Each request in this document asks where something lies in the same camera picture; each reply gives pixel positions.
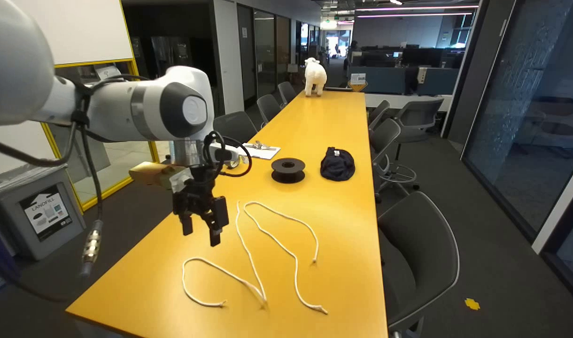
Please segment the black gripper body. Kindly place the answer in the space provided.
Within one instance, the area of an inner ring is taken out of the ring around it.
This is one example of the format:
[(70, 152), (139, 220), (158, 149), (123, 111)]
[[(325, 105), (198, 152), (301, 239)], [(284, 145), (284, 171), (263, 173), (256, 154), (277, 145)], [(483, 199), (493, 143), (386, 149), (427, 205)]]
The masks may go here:
[(217, 171), (213, 167), (185, 167), (170, 177), (173, 192), (173, 213), (198, 214), (209, 228), (228, 226), (228, 203), (224, 197), (215, 197)]

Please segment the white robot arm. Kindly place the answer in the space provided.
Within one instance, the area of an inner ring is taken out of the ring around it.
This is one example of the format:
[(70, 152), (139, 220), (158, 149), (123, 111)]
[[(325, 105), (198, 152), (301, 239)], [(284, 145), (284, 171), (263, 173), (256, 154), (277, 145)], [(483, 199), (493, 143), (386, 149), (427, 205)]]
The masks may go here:
[(235, 151), (215, 130), (209, 75), (171, 66), (158, 79), (126, 77), (79, 85), (55, 74), (53, 51), (38, 23), (14, 0), (0, 0), (0, 126), (51, 122), (102, 141), (175, 141), (181, 171), (171, 177), (173, 213), (190, 235), (203, 220), (213, 244), (230, 224), (215, 181)]

